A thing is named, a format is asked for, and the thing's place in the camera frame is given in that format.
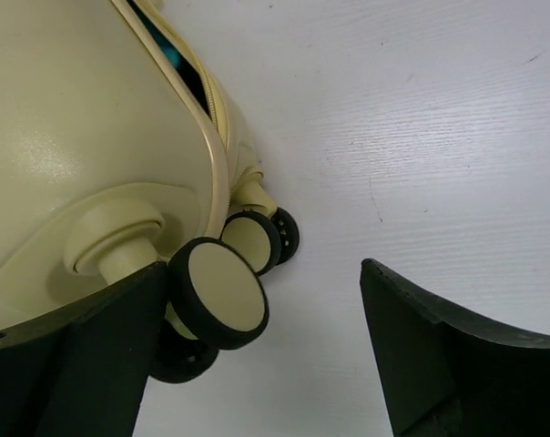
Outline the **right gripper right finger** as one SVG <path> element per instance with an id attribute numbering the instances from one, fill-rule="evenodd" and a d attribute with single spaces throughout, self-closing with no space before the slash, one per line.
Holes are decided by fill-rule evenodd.
<path id="1" fill-rule="evenodd" d="M 487 318 L 362 262 L 395 436 L 550 436 L 550 336 Z"/>

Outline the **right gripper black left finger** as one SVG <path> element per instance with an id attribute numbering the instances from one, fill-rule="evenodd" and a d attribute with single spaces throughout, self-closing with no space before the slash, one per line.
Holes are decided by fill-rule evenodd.
<path id="1" fill-rule="evenodd" d="M 168 270 L 154 263 L 0 330 L 0 436 L 129 436 L 157 344 Z"/>

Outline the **yellow suitcase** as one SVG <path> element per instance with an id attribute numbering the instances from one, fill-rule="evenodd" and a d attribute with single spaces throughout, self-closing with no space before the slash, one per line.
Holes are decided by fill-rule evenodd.
<path id="1" fill-rule="evenodd" d="M 0 330 L 157 261 L 177 289 L 151 375 L 191 381 L 265 329 L 260 277 L 300 232 L 262 185 L 247 122 L 159 12 L 0 1 Z"/>

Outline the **teal cloth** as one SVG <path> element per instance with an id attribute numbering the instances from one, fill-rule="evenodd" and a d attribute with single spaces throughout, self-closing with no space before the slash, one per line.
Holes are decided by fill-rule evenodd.
<path id="1" fill-rule="evenodd" d="M 158 30 L 153 22 L 137 6 L 135 1 L 129 1 L 132 9 L 137 14 L 138 18 L 153 37 L 154 41 L 166 56 L 168 61 L 175 69 L 180 69 L 182 57 L 179 51 L 168 41 L 168 39 Z"/>

